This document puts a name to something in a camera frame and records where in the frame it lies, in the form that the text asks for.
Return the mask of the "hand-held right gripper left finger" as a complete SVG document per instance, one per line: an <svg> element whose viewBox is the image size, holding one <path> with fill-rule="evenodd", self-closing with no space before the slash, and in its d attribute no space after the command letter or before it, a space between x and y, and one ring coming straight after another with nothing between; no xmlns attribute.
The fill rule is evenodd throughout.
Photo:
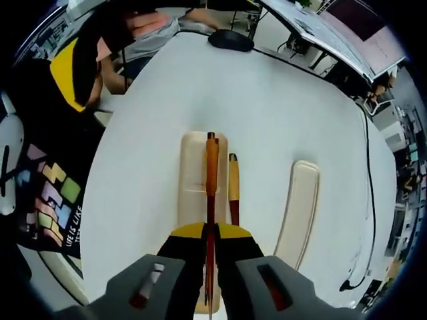
<svg viewBox="0 0 427 320"><path fill-rule="evenodd" d="M157 255L144 255L107 283L89 319L193 319L205 263L205 223L172 231Z"/></svg>

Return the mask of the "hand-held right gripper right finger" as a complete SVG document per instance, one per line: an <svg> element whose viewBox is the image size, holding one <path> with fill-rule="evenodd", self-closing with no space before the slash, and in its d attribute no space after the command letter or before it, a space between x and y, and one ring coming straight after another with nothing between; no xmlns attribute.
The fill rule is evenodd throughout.
<svg viewBox="0 0 427 320"><path fill-rule="evenodd" d="M313 284L274 256L263 254L251 233L215 226L216 264L228 319L336 319Z"/></svg>

